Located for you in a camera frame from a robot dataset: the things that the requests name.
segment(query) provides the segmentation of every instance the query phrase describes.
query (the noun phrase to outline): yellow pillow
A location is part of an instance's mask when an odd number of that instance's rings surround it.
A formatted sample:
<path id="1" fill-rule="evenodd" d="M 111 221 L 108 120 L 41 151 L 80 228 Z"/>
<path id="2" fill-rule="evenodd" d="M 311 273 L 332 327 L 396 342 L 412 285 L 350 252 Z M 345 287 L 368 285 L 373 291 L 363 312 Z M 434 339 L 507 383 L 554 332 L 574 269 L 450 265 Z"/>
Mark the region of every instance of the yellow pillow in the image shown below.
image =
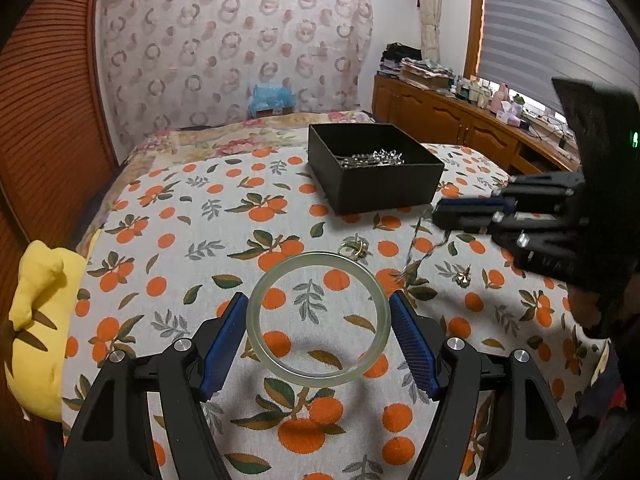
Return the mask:
<path id="1" fill-rule="evenodd" d="M 57 422 L 69 322 L 85 268 L 86 260 L 75 252 L 32 242 L 20 260 L 14 302 L 2 324 L 9 390 L 25 410 Z"/>

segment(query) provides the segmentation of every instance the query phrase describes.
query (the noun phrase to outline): gold ring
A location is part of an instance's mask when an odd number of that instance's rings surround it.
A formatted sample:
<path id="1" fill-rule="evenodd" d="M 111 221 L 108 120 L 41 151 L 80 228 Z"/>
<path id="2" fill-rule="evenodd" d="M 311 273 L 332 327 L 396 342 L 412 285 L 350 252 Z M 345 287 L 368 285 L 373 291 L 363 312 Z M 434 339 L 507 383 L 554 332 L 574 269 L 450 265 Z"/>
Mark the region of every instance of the gold ring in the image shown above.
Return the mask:
<path id="1" fill-rule="evenodd" d="M 342 252 L 343 249 L 350 249 L 351 254 L 345 254 Z M 362 240 L 358 240 L 355 242 L 342 242 L 340 247 L 338 248 L 338 254 L 341 256 L 346 256 L 347 258 L 357 261 L 360 258 L 364 258 L 367 255 L 367 250 L 369 247 Z"/>

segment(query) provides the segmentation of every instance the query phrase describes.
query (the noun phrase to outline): black box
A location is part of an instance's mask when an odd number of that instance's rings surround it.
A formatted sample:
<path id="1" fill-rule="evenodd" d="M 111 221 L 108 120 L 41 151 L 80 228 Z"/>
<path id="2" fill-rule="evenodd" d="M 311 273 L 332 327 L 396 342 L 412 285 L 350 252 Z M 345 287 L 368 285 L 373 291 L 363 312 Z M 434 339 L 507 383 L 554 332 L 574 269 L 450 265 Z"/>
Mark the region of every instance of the black box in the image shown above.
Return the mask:
<path id="1" fill-rule="evenodd" d="M 402 153 L 400 166 L 342 168 L 336 156 Z M 310 124 L 308 161 L 338 215 L 431 203 L 444 163 L 392 124 Z"/>

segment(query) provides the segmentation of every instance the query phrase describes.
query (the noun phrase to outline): bedspread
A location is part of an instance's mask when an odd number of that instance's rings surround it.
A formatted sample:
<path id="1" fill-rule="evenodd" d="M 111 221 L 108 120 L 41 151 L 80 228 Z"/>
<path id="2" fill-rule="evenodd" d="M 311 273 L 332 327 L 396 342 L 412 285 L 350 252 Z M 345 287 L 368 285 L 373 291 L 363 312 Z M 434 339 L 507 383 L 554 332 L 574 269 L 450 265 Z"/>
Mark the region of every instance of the bedspread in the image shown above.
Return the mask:
<path id="1" fill-rule="evenodd" d="M 433 203 L 442 196 L 486 196 L 505 183 L 507 175 L 473 150 L 427 147 L 446 164 Z M 291 254 L 337 251 L 342 241 L 361 238 L 369 245 L 361 262 L 391 293 L 420 215 L 408 207 L 335 216 L 302 147 L 153 170 L 127 187 L 114 209 L 71 320 L 69 337 L 79 350 L 63 371 L 65 434 L 109 351 L 152 354 L 193 335 L 203 320 L 222 314 L 235 291 L 249 295 L 265 270 Z M 441 238 L 423 224 L 415 258 Z M 459 285 L 456 274 L 468 266 L 470 284 Z M 601 344 L 574 323 L 564 284 L 525 275 L 485 236 L 457 234 L 421 264 L 405 290 L 421 314 L 479 351 L 527 349 L 563 415 L 570 414 Z M 368 293 L 337 269 L 292 272 L 273 285 L 262 306 L 260 325 L 274 354 L 313 372 L 353 363 L 376 331 Z M 416 387 L 391 333 L 383 355 L 359 380 L 320 390 L 267 372 L 244 338 L 225 387 L 202 408 L 232 478 L 403 480 L 436 406 Z M 479 464 L 488 410 L 482 396 L 464 478 Z M 150 413 L 162 475 L 175 480 L 157 394 L 150 394 Z"/>
<path id="2" fill-rule="evenodd" d="M 208 158 L 250 153 L 259 148 L 281 148 L 306 145 L 307 127 L 316 123 L 373 122 L 360 110 L 325 114 L 297 113 L 252 119 L 196 132 L 164 130 L 145 139 L 127 157 L 122 173 L 106 193 L 100 209 L 86 230 L 76 251 L 87 255 L 89 242 L 114 210 L 122 191 L 138 177 L 153 170 L 169 168 Z"/>

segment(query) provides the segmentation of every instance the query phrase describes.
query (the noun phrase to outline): window blind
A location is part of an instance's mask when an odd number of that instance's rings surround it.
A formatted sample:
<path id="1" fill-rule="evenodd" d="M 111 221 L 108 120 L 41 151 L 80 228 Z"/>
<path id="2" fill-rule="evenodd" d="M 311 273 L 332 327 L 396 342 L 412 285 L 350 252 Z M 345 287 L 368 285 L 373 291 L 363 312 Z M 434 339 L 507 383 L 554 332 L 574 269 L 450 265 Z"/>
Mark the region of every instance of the window blind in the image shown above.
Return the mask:
<path id="1" fill-rule="evenodd" d="M 606 0 L 484 0 L 478 75 L 554 110 L 551 78 L 640 89 L 640 55 Z"/>

